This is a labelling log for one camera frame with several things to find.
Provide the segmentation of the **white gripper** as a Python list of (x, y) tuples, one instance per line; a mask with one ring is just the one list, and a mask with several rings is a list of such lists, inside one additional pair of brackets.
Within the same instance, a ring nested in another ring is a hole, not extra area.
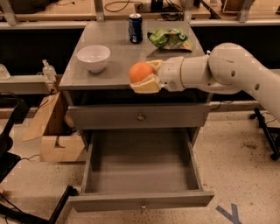
[(181, 66), (184, 57), (172, 57), (165, 61), (155, 59), (146, 61), (152, 67), (153, 73), (143, 80), (130, 86), (138, 94), (155, 94), (163, 87), (168, 91), (183, 91), (185, 87), (181, 81)]

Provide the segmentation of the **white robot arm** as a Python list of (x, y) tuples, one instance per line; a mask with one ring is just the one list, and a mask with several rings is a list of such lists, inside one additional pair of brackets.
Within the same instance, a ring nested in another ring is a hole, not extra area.
[(244, 91), (280, 120), (280, 75), (237, 44), (223, 43), (198, 57), (137, 62), (129, 79), (138, 94), (155, 94), (163, 88), (229, 95)]

